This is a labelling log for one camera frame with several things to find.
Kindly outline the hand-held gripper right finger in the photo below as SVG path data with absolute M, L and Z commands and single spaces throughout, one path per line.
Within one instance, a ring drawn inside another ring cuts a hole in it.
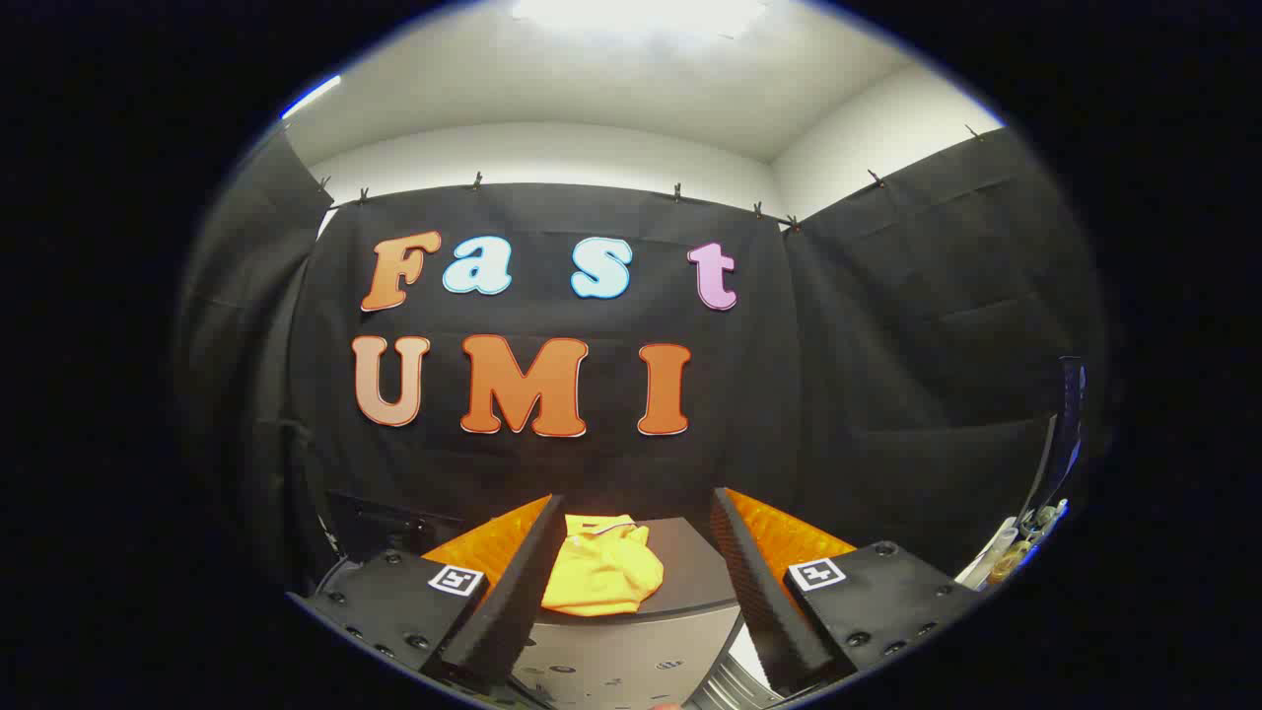
M 709 525 L 772 690 L 801 696 L 877 673 L 983 602 L 904 545 L 851 545 L 718 488 Z

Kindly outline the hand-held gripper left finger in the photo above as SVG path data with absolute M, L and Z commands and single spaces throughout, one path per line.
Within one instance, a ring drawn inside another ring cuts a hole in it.
M 399 673 L 456 690 L 509 684 L 565 535 L 562 496 L 467 531 L 452 518 L 329 494 L 341 557 L 293 595 Z

